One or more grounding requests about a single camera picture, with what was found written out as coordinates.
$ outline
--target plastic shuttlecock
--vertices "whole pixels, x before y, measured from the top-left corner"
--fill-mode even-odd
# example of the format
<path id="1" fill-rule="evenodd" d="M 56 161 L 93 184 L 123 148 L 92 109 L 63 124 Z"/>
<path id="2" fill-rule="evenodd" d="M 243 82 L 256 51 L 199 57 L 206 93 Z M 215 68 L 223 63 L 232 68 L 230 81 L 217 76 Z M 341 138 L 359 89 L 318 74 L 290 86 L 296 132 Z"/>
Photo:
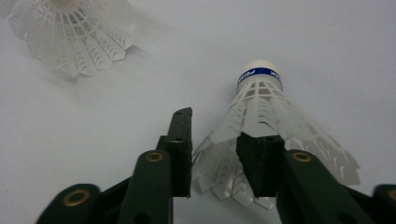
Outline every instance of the plastic shuttlecock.
<path id="1" fill-rule="evenodd" d="M 31 55 L 72 77 L 109 68 L 133 44 L 133 12 L 126 0 L 0 0 L 0 5 L 0 16 L 10 14 L 12 31 Z"/>
<path id="2" fill-rule="evenodd" d="M 285 149 L 315 154 L 342 184 L 359 184 L 359 165 L 331 136 L 283 94 L 276 67 L 267 61 L 247 64 L 238 80 L 238 93 L 225 118 L 194 153 L 192 178 L 202 191 L 212 189 L 224 200 L 244 206 L 256 202 L 272 208 L 275 198 L 255 198 L 236 153 L 236 138 L 280 135 Z"/>

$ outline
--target white shuttlecock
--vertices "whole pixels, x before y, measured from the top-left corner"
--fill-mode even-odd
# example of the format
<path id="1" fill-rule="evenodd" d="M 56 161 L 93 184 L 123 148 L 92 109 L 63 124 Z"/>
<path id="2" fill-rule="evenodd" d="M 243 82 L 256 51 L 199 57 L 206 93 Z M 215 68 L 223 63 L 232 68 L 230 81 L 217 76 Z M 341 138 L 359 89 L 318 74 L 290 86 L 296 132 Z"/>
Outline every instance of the white shuttlecock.
<path id="1" fill-rule="evenodd" d="M 237 95 L 219 126 L 194 153 L 192 179 L 201 191 L 212 189 L 224 200 L 233 196 L 244 206 L 256 202 L 272 208 L 275 198 L 255 198 L 236 154 L 236 138 L 280 135 L 285 149 L 315 154 L 342 184 L 359 184 L 359 165 L 331 136 L 283 94 L 276 67 L 259 60 L 247 64 Z"/>
<path id="2" fill-rule="evenodd" d="M 0 0 L 7 16 L 15 0 Z M 34 58 L 74 77 L 125 58 L 135 24 L 126 0 L 18 0 L 9 16 Z"/>
<path id="3" fill-rule="evenodd" d="M 16 2 L 17 0 L 0 0 L 0 18 L 9 16 Z"/>

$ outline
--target blue band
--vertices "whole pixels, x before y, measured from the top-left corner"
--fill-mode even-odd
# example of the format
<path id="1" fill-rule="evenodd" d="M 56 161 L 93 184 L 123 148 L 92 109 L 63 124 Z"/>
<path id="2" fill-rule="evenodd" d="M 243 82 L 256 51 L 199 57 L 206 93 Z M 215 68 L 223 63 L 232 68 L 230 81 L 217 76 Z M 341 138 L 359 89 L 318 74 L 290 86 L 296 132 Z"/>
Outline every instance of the blue band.
<path id="1" fill-rule="evenodd" d="M 276 71 L 271 70 L 269 68 L 258 67 L 258 68 L 252 68 L 252 69 L 246 71 L 246 73 L 242 74 L 242 76 L 238 79 L 238 85 L 243 80 L 245 80 L 245 78 L 256 76 L 256 75 L 271 76 L 271 77 L 275 77 L 277 80 L 280 81 L 280 76 Z"/>

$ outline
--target white background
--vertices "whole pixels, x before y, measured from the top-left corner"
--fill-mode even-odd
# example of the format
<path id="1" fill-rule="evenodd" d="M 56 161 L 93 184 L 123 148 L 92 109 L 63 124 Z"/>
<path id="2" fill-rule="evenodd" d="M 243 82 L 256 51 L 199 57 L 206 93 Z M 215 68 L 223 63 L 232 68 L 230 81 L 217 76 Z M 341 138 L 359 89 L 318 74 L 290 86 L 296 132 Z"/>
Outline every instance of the white background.
<path id="1" fill-rule="evenodd" d="M 240 69 L 267 59 L 284 92 L 360 163 L 361 185 L 396 183 L 396 2 L 130 0 L 136 47 L 95 77 L 64 78 L 0 21 L 0 223 L 35 223 L 77 183 L 132 174 L 173 112 L 192 107 L 194 147 L 234 98 Z M 280 223 L 192 189 L 175 223 Z"/>

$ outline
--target brass grommet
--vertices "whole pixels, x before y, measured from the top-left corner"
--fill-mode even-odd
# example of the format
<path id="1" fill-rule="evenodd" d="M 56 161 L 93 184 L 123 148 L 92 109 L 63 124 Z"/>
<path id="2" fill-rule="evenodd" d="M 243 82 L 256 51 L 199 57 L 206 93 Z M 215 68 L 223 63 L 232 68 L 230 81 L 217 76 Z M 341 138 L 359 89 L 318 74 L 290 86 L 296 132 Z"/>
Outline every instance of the brass grommet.
<path id="1" fill-rule="evenodd" d="M 150 152 L 146 155 L 146 161 L 161 161 L 163 159 L 163 154 L 159 152 Z"/>
<path id="2" fill-rule="evenodd" d="M 293 157 L 295 160 L 297 160 L 297 161 L 303 161 L 303 162 L 312 161 L 312 158 L 311 158 L 308 154 L 303 153 L 303 152 L 294 152 L 294 153 L 292 154 L 292 157 Z"/>
<path id="3" fill-rule="evenodd" d="M 392 189 L 388 192 L 388 195 L 393 201 L 396 201 L 396 189 Z"/>
<path id="4" fill-rule="evenodd" d="M 68 207 L 80 205 L 87 201 L 90 198 L 90 195 L 91 194 L 87 189 L 76 189 L 64 197 L 64 205 Z"/>

